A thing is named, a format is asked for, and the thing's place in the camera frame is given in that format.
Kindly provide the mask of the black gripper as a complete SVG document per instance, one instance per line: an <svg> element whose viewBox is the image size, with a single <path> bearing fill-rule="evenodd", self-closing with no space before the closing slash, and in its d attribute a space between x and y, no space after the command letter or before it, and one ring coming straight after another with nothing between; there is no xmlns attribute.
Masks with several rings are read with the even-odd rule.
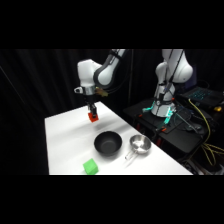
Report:
<svg viewBox="0 0 224 224"><path fill-rule="evenodd" d="M97 113L97 109L96 109L96 106L95 106L96 96L95 95L88 95L86 97L86 99L87 99L87 105L90 109L90 110L88 110L88 114L92 114L92 111L94 110L94 117L97 117L98 113Z"/></svg>

